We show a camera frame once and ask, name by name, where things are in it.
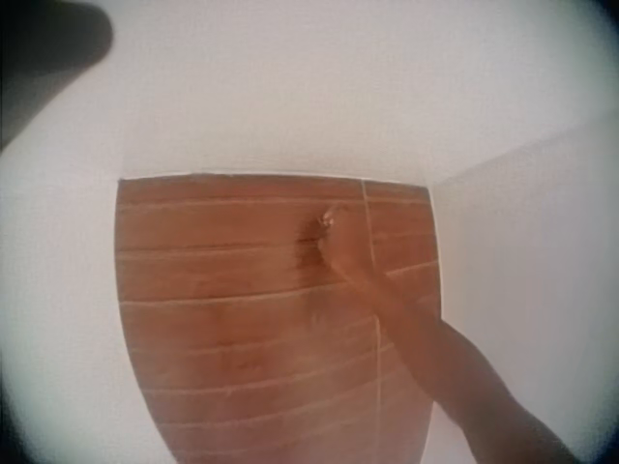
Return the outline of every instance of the skin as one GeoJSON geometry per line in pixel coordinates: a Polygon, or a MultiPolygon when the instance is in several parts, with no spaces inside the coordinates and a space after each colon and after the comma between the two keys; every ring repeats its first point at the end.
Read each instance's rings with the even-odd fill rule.
{"type": "Polygon", "coordinates": [[[411,310],[372,265],[366,225],[339,207],[321,219],[325,262],[371,306],[419,386],[462,429],[480,464],[576,463],[565,445],[524,409],[484,355],[461,333],[411,310]]]}

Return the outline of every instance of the white wall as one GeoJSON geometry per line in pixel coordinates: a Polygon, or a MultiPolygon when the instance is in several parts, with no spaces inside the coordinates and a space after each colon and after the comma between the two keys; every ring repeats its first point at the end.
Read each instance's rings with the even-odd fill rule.
{"type": "MultiPolygon", "coordinates": [[[[0,157],[5,380],[31,444],[68,464],[169,462],[119,320],[120,177],[432,185],[619,104],[615,43],[582,2],[97,3],[110,54],[0,157]]],[[[448,268],[464,252],[441,244],[448,268]]]]}
{"type": "MultiPolygon", "coordinates": [[[[445,319],[581,457],[619,414],[618,130],[615,113],[432,190],[445,319]]],[[[435,417],[424,463],[466,456],[435,417]]]]}

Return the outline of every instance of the wood grain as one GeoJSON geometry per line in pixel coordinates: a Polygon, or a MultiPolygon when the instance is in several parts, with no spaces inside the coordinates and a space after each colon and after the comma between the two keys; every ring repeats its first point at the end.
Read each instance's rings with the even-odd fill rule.
{"type": "Polygon", "coordinates": [[[425,188],[191,175],[121,181],[116,272],[135,376],[181,463],[404,464],[431,401],[322,262],[317,219],[356,212],[411,310],[440,313],[425,188]]]}

